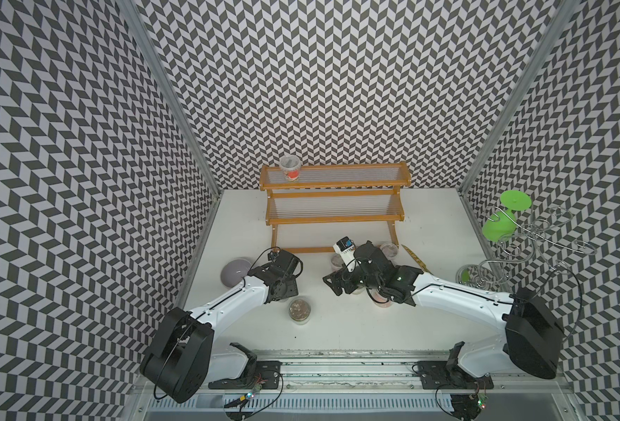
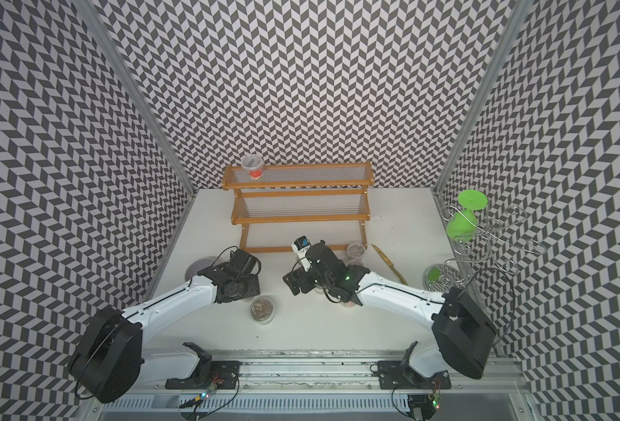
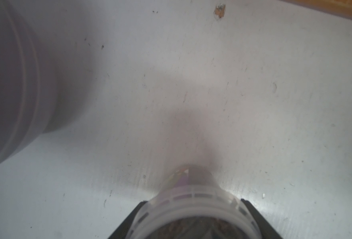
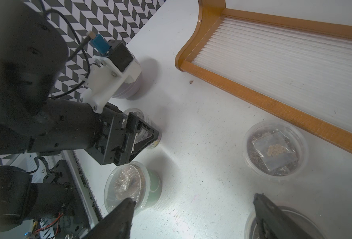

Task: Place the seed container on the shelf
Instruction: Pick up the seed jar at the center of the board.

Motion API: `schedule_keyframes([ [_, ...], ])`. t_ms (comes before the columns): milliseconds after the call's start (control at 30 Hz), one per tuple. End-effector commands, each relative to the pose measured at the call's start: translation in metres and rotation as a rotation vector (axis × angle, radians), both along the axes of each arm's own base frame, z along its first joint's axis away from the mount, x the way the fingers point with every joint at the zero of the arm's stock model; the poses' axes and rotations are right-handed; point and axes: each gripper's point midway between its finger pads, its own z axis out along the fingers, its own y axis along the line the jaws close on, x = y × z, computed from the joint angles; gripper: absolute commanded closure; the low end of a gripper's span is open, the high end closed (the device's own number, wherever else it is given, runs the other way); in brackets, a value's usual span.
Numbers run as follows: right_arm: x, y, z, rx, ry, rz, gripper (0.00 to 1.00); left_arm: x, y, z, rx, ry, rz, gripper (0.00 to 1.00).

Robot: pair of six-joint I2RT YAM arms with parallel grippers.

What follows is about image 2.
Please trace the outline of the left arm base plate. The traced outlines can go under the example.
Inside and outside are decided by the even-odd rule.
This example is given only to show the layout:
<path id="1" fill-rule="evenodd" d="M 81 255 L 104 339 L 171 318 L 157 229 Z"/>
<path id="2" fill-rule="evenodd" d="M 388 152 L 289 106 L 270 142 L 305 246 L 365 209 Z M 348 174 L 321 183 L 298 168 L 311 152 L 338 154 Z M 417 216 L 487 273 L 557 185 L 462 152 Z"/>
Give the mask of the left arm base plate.
<path id="1" fill-rule="evenodd" d="M 191 356 L 197 361 L 188 375 L 168 379 L 166 389 L 207 389 L 212 384 L 216 389 L 236 389 L 241 361 L 215 361 L 208 351 L 194 342 L 184 342 L 183 347 L 190 349 Z"/>

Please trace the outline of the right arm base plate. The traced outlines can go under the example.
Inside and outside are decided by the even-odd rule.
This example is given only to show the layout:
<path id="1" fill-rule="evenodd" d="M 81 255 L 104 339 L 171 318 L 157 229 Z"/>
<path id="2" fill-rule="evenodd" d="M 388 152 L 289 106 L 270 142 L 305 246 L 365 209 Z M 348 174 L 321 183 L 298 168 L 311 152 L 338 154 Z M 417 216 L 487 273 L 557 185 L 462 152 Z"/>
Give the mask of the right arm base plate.
<path id="1" fill-rule="evenodd" d="M 415 346 L 413 342 L 400 361 L 378 361 L 373 374 L 378 377 L 380 389 L 450 389 L 451 381 L 447 371 L 424 377 L 413 370 L 410 360 Z"/>

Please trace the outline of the orange wooden tiered shelf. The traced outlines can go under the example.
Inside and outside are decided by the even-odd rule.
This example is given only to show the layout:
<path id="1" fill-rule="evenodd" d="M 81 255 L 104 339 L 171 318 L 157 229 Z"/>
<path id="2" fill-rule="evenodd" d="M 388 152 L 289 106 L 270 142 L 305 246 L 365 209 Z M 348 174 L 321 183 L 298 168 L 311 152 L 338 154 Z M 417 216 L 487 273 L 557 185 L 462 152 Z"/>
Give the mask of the orange wooden tiered shelf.
<path id="1" fill-rule="evenodd" d="M 371 219 L 368 189 L 375 182 L 369 161 L 272 165 L 252 179 L 244 166 L 229 165 L 222 189 L 235 196 L 231 224 L 241 227 L 239 247 L 251 254 L 285 253 L 289 246 L 250 247 L 250 227 L 262 224 L 355 221 L 367 247 L 365 223 Z"/>

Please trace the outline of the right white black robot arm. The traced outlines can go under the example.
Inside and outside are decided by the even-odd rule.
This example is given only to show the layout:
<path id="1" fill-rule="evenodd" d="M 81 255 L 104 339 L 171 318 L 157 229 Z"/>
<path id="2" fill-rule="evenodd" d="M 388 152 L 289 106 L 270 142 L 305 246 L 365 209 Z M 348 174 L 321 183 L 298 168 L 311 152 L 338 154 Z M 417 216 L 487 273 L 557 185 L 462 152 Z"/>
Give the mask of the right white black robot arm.
<path id="1" fill-rule="evenodd" d="M 463 289 L 433 292 L 394 282 L 360 265 L 346 265 L 324 241 L 302 236 L 292 244 L 299 268 L 283 277 L 292 294 L 317 287 L 332 303 L 375 307 L 409 319 L 434 336 L 406 350 L 401 372 L 414 385 L 450 369 L 478 380 L 483 377 L 497 328 Z"/>

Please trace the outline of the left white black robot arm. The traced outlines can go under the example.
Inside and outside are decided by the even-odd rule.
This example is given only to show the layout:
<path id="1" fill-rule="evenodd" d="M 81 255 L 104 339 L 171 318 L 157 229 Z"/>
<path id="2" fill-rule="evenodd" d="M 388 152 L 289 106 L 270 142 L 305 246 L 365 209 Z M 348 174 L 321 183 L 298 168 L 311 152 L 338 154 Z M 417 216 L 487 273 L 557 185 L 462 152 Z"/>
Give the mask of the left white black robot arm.
<path id="1" fill-rule="evenodd" d="M 192 342 L 180 349 L 149 349 L 150 340 L 204 307 L 254 298 L 262 264 L 239 247 L 227 261 L 214 260 L 184 284 L 159 298 L 117 310 L 108 306 L 89 321 L 68 364 L 83 400 L 113 403 L 136 385 L 165 383 L 168 389 L 206 389 L 217 381 L 211 354 Z"/>

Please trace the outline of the clear seed container red label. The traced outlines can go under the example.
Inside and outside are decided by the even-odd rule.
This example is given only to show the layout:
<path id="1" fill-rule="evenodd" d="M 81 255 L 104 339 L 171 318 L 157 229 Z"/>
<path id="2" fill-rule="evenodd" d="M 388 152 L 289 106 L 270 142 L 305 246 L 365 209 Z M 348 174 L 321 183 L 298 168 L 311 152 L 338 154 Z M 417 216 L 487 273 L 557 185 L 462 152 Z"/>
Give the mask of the clear seed container red label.
<path id="1" fill-rule="evenodd" d="M 264 159 L 258 154 L 243 156 L 241 165 L 248 178 L 252 181 L 258 181 L 264 175 Z"/>

